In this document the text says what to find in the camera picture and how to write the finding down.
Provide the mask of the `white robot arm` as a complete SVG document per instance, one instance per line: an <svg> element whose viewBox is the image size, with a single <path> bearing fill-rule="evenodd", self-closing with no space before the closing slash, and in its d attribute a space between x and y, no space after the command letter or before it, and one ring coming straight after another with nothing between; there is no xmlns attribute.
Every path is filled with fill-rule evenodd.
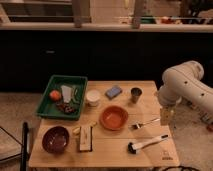
<svg viewBox="0 0 213 171"><path fill-rule="evenodd" d="M160 109L162 126L169 124L175 107L183 98L203 112L213 115L213 88L201 82L203 76L203 66L197 61L187 61L163 72L163 85L157 91L157 99L162 106Z"/></svg>

